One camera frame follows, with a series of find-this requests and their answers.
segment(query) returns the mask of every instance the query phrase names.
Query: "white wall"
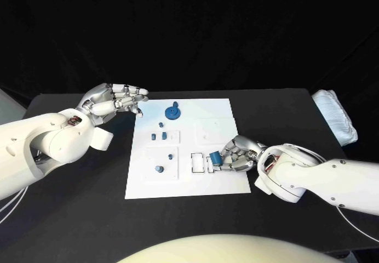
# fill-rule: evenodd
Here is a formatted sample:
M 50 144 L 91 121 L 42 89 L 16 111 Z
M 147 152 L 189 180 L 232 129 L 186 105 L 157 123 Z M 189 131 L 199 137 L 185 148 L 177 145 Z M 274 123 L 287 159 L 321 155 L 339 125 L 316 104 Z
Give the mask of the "white wall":
M 19 121 L 23 117 L 26 109 L 12 99 L 12 97 L 0 90 L 0 125 Z

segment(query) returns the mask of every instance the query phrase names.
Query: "white paper sheet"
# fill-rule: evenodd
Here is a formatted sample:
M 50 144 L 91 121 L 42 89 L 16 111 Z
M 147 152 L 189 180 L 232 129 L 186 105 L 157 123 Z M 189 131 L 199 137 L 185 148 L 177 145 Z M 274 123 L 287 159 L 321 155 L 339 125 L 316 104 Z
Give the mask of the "white paper sheet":
M 174 101 L 182 114 L 172 121 L 164 110 Z M 251 193 L 246 173 L 208 170 L 209 153 L 238 135 L 229 99 L 150 100 L 138 106 L 144 117 L 136 118 L 125 199 Z M 177 149 L 173 160 L 170 148 Z M 203 154 L 203 173 L 192 173 L 192 153 Z M 166 166 L 163 173 L 156 165 Z

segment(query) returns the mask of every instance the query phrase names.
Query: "small blue piece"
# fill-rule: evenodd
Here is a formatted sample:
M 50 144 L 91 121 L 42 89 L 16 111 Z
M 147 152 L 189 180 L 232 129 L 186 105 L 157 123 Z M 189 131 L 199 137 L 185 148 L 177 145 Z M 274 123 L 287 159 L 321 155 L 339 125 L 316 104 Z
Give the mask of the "small blue piece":
M 156 171 L 157 171 L 159 173 L 161 173 L 163 170 L 164 170 L 163 166 L 156 166 Z
M 222 165 L 223 164 L 223 160 L 221 159 L 221 155 L 219 152 L 213 152 L 209 154 L 210 160 L 212 160 L 212 164 L 213 165 Z
M 180 109 L 177 106 L 177 102 L 174 101 L 173 106 L 169 107 L 164 111 L 166 118 L 170 120 L 174 120 L 180 117 Z

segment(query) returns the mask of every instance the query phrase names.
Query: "folded white towel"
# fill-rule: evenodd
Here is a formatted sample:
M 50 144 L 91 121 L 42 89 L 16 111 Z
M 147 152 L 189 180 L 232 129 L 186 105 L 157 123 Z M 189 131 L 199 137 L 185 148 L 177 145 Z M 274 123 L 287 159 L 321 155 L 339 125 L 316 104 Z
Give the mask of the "folded white towel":
M 357 141 L 357 131 L 333 90 L 320 90 L 313 96 L 331 132 L 342 146 Z

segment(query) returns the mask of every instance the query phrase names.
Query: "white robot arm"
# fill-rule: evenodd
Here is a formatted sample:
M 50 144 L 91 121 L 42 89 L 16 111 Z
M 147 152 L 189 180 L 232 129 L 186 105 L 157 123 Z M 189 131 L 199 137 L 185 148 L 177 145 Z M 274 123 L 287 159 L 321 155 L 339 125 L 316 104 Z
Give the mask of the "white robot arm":
M 379 164 L 343 159 L 326 161 L 300 146 L 284 144 L 268 148 L 241 135 L 219 155 L 222 161 L 212 159 L 215 170 L 246 171 L 257 165 L 255 186 L 268 195 L 295 203 L 310 190 L 329 204 L 379 215 Z
M 42 179 L 49 172 L 76 161 L 89 146 L 108 149 L 112 134 L 97 126 L 117 112 L 143 112 L 147 90 L 123 84 L 102 83 L 85 94 L 75 109 L 48 113 L 0 126 L 0 200 Z M 30 148 L 39 151 L 32 156 Z

